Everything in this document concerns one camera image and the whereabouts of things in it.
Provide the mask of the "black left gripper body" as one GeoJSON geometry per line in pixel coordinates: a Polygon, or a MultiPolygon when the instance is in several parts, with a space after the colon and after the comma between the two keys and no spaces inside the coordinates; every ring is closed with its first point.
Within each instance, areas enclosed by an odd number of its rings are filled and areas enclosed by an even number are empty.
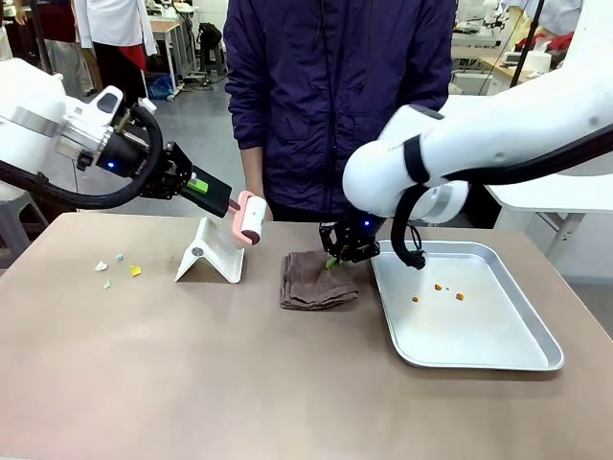
{"type": "Polygon", "coordinates": [[[160,174],[163,160],[161,136],[149,135],[148,146],[135,139],[113,133],[102,149],[97,166],[122,178],[129,178],[128,190],[137,196],[152,178],[160,174]]]}

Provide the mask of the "person's right hand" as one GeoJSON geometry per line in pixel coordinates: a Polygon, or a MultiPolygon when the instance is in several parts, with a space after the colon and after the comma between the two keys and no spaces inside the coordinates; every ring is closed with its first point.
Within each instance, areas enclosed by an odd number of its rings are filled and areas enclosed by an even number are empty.
{"type": "Polygon", "coordinates": [[[247,191],[254,194],[255,196],[262,198],[266,202],[266,212],[265,212],[264,219],[266,221],[273,221],[274,220],[273,213],[269,206],[268,201],[266,200],[262,183],[260,181],[246,181],[245,188],[247,191]]]}

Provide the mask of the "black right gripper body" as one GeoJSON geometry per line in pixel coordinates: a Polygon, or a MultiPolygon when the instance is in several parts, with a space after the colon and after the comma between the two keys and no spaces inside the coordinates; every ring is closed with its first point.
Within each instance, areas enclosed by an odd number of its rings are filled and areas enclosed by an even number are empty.
{"type": "Polygon", "coordinates": [[[360,263],[379,254],[376,234],[384,224],[384,218],[374,214],[347,208],[334,227],[336,242],[352,245],[351,258],[346,262],[360,263]]]}

